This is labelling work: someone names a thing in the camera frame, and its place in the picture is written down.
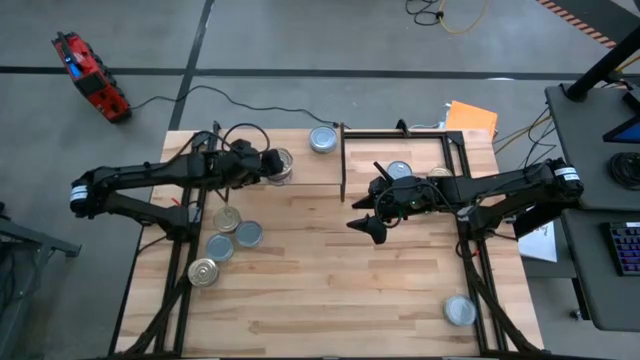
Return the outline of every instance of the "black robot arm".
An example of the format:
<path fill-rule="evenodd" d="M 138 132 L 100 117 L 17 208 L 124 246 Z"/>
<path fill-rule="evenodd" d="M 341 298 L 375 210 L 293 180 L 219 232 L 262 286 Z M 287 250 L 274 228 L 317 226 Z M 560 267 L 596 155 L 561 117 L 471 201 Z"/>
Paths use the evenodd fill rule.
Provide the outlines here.
<path fill-rule="evenodd" d="M 432 211 L 456 214 L 466 224 L 470 240 L 490 236 L 505 217 L 516 214 L 522 214 L 531 231 L 572 206 L 583 191 L 575 169 L 562 159 L 482 178 L 407 176 L 394 180 L 379 164 L 374 165 L 382 176 L 369 184 L 365 198 L 352 205 L 373 209 L 374 216 L 367 214 L 347 226 L 370 234 L 376 244 L 384 243 L 387 229 L 402 219 Z M 496 195 L 506 198 L 492 206 L 480 205 L 484 198 Z"/>
<path fill-rule="evenodd" d="M 201 145 L 216 138 L 217 135 L 210 132 L 196 133 L 189 140 L 191 153 L 178 154 L 167 162 L 101 166 L 87 171 L 71 184 L 71 210 L 77 217 L 89 219 L 102 213 L 119 214 L 143 225 L 158 224 L 168 239 L 186 238 L 190 226 L 185 206 L 164 208 L 116 191 L 157 185 L 199 187 L 207 191 L 238 189 L 258 183 L 261 177 L 282 172 L 283 164 L 277 150 L 261 153 L 246 140 L 234 141 L 227 151 L 199 151 Z"/>

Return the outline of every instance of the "yellow cable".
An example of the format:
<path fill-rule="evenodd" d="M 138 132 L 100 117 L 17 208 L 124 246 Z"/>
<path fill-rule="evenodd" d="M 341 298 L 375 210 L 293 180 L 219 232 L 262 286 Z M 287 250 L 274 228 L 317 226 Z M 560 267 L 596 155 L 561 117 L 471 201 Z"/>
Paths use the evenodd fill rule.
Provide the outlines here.
<path fill-rule="evenodd" d="M 638 60 L 640 60 L 640 55 L 638 55 L 638 56 L 634 57 L 633 59 L 631 59 L 631 60 L 627 61 L 626 63 L 624 63 L 624 64 L 622 64 L 622 65 L 618 66 L 618 67 L 616 68 L 616 71 L 620 72 L 620 71 L 624 70 L 627 66 L 629 66 L 629 65 L 633 64 L 634 62 L 636 62 L 636 61 L 638 61 Z"/>
<path fill-rule="evenodd" d="M 442 0 L 442 2 L 440 3 L 440 7 L 438 8 L 438 12 L 443 12 L 444 13 L 444 4 L 447 2 L 447 0 Z M 442 16 L 442 18 L 440 18 L 440 25 L 442 25 L 442 27 L 447 30 L 447 32 L 449 34 L 453 34 L 453 35 L 460 35 L 460 34 L 464 34 L 467 31 L 470 31 L 471 29 L 473 29 L 479 22 L 480 19 L 482 19 L 484 17 L 484 14 L 487 12 L 487 7 L 489 5 L 489 0 L 484 0 L 484 5 L 482 5 L 482 12 L 480 13 L 480 16 L 476 19 L 476 21 L 473 22 L 473 24 L 471 24 L 471 26 L 469 26 L 468 28 L 464 29 L 464 30 L 451 30 L 447 27 L 447 24 L 444 23 L 444 16 Z"/>
<path fill-rule="evenodd" d="M 538 122 L 536 122 L 535 124 L 533 124 L 533 126 L 531 127 L 531 129 L 535 128 L 536 126 L 549 121 L 551 119 L 551 115 L 547 115 L 546 117 L 542 118 L 541 120 L 539 120 Z M 522 135 L 526 134 L 527 132 L 529 132 L 529 128 L 522 130 L 518 135 L 516 135 L 515 137 L 509 139 L 509 141 L 507 141 L 504 145 L 502 145 L 498 150 L 496 150 L 496 155 L 498 155 L 498 153 L 500 151 L 502 151 L 502 149 L 506 148 L 507 146 L 509 146 L 509 144 L 511 144 L 512 142 L 516 141 L 519 137 L 521 137 Z"/>

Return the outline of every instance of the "wire bundle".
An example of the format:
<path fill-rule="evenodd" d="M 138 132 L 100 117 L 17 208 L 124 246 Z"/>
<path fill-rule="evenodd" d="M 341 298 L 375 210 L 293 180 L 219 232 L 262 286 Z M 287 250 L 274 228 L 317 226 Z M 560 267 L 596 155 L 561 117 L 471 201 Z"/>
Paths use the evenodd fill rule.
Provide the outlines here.
<path fill-rule="evenodd" d="M 424 5 L 422 8 L 420 8 L 419 10 L 410 10 L 409 9 L 409 3 L 414 3 L 414 2 L 419 2 L 421 4 L 426 4 Z M 437 3 L 438 0 L 406 0 L 404 3 L 404 10 L 406 11 L 407 14 L 409 15 L 413 15 L 413 22 L 415 24 L 418 24 L 420 26 L 433 26 L 433 25 L 442 25 L 442 27 L 449 33 L 452 35 L 460 35 L 460 34 L 464 34 L 468 31 L 470 31 L 471 29 L 473 29 L 474 27 L 476 27 L 476 25 L 478 25 L 478 23 L 480 22 L 480 20 L 484 17 L 484 14 L 487 12 L 487 7 L 489 5 L 489 0 L 485 0 L 484 1 L 484 5 L 482 5 L 482 11 L 480 12 L 480 16 L 478 16 L 478 18 L 471 23 L 471 25 L 469 25 L 468 27 L 466 27 L 465 29 L 462 30 L 452 30 L 451 28 L 449 28 L 447 26 L 447 24 L 444 22 L 444 6 L 447 3 L 447 0 L 442 0 L 442 2 L 440 3 L 440 6 L 438 7 L 438 11 L 431 11 L 429 10 L 429 8 L 431 7 L 431 5 Z M 432 15 L 434 17 L 434 20 L 432 22 L 422 22 L 419 20 L 419 17 L 421 15 Z"/>
<path fill-rule="evenodd" d="M 627 190 L 640 190 L 640 154 L 618 153 L 607 163 L 609 175 Z"/>

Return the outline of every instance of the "wooden table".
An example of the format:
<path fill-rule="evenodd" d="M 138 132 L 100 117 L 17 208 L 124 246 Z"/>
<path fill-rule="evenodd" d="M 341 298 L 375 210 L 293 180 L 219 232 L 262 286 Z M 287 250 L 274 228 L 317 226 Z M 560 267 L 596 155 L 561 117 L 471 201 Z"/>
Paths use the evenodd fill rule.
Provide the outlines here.
<path fill-rule="evenodd" d="M 262 225 L 264 240 L 255 249 L 236 246 L 232 259 L 220 264 L 218 282 L 192 290 L 183 356 L 477 355 L 473 327 L 450 325 L 443 315 L 448 297 L 467 294 L 462 261 L 454 252 L 458 236 L 452 215 L 412 217 L 390 230 L 379 246 L 345 226 L 365 213 L 350 204 L 378 176 L 373 161 L 386 166 L 404 160 L 414 173 L 425 175 L 444 165 L 439 141 L 347 140 L 347 200 L 341 203 L 339 149 L 313 153 L 309 130 L 268 133 L 272 147 L 285 147 L 294 156 L 292 182 L 232 191 L 230 205 L 243 219 Z M 162 159 L 191 134 L 169 132 Z M 258 149 L 264 146 L 250 129 L 234 135 Z M 465 131 L 464 137 L 472 176 L 497 173 L 486 132 Z M 181 189 L 160 186 L 151 201 L 170 206 L 172 197 L 180 199 Z M 199 257 L 216 233 L 212 217 L 222 205 L 215 193 L 208 195 Z M 499 231 L 513 234 L 509 226 Z M 140 246 L 162 234 L 148 228 Z M 517 243 L 492 238 L 487 247 L 500 303 L 529 341 L 542 347 Z M 171 243 L 165 241 L 138 257 L 117 351 L 135 341 L 160 307 L 170 253 Z M 483 314 L 489 318 L 486 308 Z M 175 318 L 170 319 L 168 346 Z M 485 323 L 493 339 L 491 322 Z"/>

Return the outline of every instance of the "computer keyboard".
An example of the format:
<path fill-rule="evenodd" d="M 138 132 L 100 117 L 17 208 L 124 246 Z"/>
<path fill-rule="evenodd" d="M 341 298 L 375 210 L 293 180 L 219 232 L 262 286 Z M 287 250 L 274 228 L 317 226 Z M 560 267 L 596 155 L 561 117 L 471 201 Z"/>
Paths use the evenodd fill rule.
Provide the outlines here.
<path fill-rule="evenodd" d="M 607 243 L 618 274 L 640 275 L 640 222 L 605 224 Z"/>

